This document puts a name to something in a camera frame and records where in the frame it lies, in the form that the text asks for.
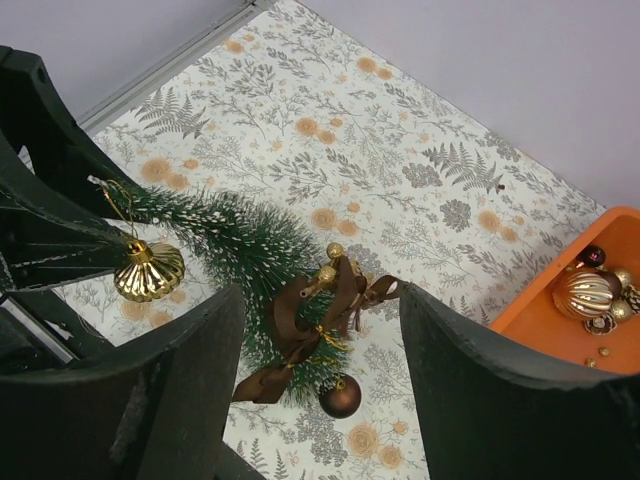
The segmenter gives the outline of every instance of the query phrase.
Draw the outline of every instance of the artificial pine garland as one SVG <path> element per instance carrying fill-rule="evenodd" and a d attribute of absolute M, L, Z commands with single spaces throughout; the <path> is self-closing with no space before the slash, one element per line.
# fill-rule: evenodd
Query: artificial pine garland
<path fill-rule="evenodd" d="M 323 254 L 299 219 L 232 192 L 192 196 L 159 187 L 124 191 L 91 180 L 134 221 L 172 230 L 211 278 L 241 287 L 246 315 L 243 358 L 252 371 L 283 360 L 265 322 L 267 306 L 296 276 L 312 277 Z M 300 313 L 318 325 L 331 301 L 330 295 L 321 294 Z M 347 350 L 321 341 L 311 358 L 296 367 L 284 402 L 303 406 L 315 401 L 318 391 L 334 383 L 347 363 Z"/>

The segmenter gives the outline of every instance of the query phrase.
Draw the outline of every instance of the brown ornament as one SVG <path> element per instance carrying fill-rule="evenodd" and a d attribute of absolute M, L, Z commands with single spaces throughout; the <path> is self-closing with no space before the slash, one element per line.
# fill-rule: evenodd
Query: brown ornament
<path fill-rule="evenodd" d="M 355 378 L 343 374 L 333 388 L 320 393 L 320 406 L 332 418 L 348 418 L 360 408 L 362 391 Z"/>
<path fill-rule="evenodd" d="M 596 318 L 611 308 L 609 283 L 594 272 L 565 272 L 553 287 L 553 303 L 560 312 L 578 320 Z"/>

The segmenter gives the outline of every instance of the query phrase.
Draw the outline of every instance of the white wall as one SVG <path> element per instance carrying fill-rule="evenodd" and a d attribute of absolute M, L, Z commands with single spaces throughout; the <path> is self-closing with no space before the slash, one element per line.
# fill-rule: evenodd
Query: white wall
<path fill-rule="evenodd" d="M 0 45 L 43 57 L 76 118 L 247 0 L 0 0 Z"/>
<path fill-rule="evenodd" d="M 301 1 L 596 200 L 640 207 L 640 1 Z"/>

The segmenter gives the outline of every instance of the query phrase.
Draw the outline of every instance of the botanical print surface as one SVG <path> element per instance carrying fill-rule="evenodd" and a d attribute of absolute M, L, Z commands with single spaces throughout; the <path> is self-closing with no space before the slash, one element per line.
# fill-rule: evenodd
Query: botanical print surface
<path fill-rule="evenodd" d="M 230 189 L 290 209 L 365 272 L 415 282 L 484 325 L 603 212 L 294 2 L 260 15 L 96 141 L 143 185 Z M 218 288 L 188 264 L 180 289 L 151 305 L 118 297 L 110 276 L 59 293 L 121 344 Z M 225 440 L 265 478 L 427 477 L 398 304 L 363 317 L 348 372 L 363 391 L 353 417 L 231 406 Z M 248 373 L 241 366 L 238 378 Z"/>

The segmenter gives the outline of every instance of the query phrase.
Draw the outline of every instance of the orange plastic container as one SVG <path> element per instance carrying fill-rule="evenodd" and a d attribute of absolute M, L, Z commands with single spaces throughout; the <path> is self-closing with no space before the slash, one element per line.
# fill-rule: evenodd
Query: orange plastic container
<path fill-rule="evenodd" d="M 551 284 L 588 245 L 607 254 L 607 268 L 621 267 L 633 275 L 640 288 L 640 211 L 616 207 L 596 220 L 551 263 L 493 322 L 491 329 L 534 350 L 584 365 L 596 360 L 596 368 L 616 373 L 640 372 L 640 316 L 619 325 L 608 335 L 588 333 L 582 322 L 558 312 L 551 299 Z M 611 354 L 602 357 L 600 347 Z"/>

